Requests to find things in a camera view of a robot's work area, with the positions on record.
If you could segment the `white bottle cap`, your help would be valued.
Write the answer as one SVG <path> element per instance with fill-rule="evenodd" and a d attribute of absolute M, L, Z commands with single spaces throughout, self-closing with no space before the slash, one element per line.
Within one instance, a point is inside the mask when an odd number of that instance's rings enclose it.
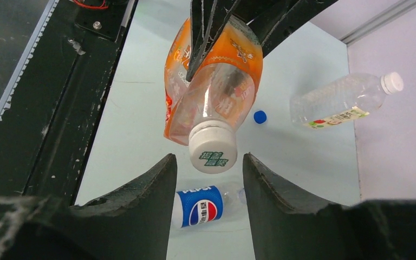
<path fill-rule="evenodd" d="M 403 91 L 404 82 L 402 77 L 397 72 L 391 72 L 380 77 L 380 83 L 383 91 L 387 95 L 392 95 Z"/>
<path fill-rule="evenodd" d="M 226 172 L 238 157 L 235 132 L 222 120 L 195 125 L 188 136 L 188 148 L 194 168 L 207 174 Z"/>

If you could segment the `orange label plastic bottle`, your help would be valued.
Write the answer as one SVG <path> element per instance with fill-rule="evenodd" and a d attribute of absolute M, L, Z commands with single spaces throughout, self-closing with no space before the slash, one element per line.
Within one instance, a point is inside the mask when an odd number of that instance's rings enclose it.
<path fill-rule="evenodd" d="M 172 43 L 164 68 L 164 137 L 185 146 L 192 128 L 203 120 L 223 120 L 237 130 L 255 101 L 263 70 L 257 36 L 234 16 L 188 81 L 191 54 L 191 21 L 187 19 Z"/>

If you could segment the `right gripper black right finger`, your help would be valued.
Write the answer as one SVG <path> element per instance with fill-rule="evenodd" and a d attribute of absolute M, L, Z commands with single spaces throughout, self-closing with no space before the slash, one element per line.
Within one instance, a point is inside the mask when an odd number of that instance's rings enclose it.
<path fill-rule="evenodd" d="M 243 157 L 256 259 L 416 259 L 416 199 L 344 206 Z"/>

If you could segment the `cream label clear bottle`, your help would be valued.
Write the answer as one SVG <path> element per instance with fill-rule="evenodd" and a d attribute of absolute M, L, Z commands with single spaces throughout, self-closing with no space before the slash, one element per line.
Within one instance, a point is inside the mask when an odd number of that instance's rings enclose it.
<path fill-rule="evenodd" d="M 326 129 L 377 111 L 387 95 L 380 77 L 352 73 L 290 100 L 290 118 L 298 126 Z"/>

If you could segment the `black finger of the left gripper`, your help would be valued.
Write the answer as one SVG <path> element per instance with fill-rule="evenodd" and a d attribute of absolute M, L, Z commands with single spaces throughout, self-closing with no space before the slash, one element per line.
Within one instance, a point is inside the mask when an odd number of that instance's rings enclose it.
<path fill-rule="evenodd" d="M 337 0 L 276 1 L 249 23 L 266 57 L 278 45 Z"/>
<path fill-rule="evenodd" d="M 219 39 L 239 3 L 235 0 L 191 1 L 191 55 L 186 73 L 189 82 Z"/>

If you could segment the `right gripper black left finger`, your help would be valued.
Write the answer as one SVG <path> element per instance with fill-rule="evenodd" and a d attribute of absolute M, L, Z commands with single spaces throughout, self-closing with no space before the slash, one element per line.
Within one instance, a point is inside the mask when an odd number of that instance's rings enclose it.
<path fill-rule="evenodd" d="M 177 172 L 168 154 L 82 206 L 0 197 L 0 259 L 165 259 Z"/>

